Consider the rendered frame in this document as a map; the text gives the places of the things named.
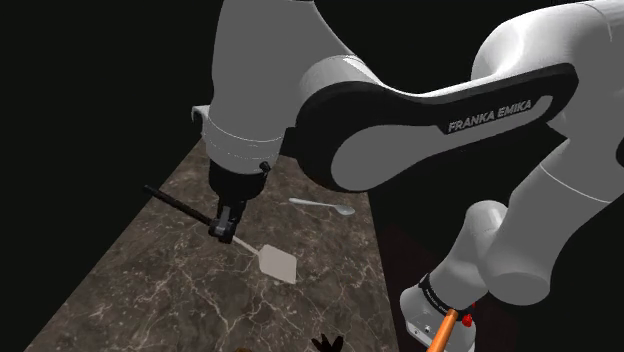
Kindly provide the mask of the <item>silver spoon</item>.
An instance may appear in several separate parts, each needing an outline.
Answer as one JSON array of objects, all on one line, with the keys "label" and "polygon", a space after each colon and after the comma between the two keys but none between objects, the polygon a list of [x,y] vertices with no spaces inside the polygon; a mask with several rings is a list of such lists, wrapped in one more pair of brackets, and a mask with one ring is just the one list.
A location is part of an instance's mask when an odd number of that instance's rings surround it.
[{"label": "silver spoon", "polygon": [[355,213],[355,209],[347,205],[322,203],[322,202],[310,201],[310,200],[299,199],[299,198],[289,198],[289,201],[293,204],[298,204],[298,205],[322,206],[322,207],[333,208],[336,212],[338,212],[340,215],[343,215],[343,216],[350,216]]}]

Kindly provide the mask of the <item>black jagged object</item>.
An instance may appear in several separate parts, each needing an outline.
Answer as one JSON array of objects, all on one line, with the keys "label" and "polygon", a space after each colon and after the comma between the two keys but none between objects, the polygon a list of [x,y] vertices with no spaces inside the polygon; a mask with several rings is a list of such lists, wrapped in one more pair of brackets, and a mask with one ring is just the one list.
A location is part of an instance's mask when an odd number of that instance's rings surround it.
[{"label": "black jagged object", "polygon": [[341,352],[344,346],[344,338],[342,336],[337,336],[330,342],[325,334],[321,334],[321,340],[312,338],[311,342],[318,352]]}]

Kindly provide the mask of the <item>black-handled metal spatula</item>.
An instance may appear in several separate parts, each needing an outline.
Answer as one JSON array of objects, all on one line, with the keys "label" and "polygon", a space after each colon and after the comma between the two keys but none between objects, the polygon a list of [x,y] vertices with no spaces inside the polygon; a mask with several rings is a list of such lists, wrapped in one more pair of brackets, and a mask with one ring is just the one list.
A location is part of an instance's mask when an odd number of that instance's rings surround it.
[{"label": "black-handled metal spatula", "polygon": [[254,254],[258,259],[259,269],[262,273],[285,283],[296,283],[297,258],[292,254],[268,244],[264,244],[260,249],[256,249],[235,236],[232,231],[234,222],[230,220],[230,208],[228,206],[223,208],[221,218],[211,219],[159,189],[144,185],[143,190],[152,197],[161,200],[169,206],[194,218],[198,222],[207,225],[209,227],[209,235],[217,238],[220,242],[227,244],[234,242]]}]

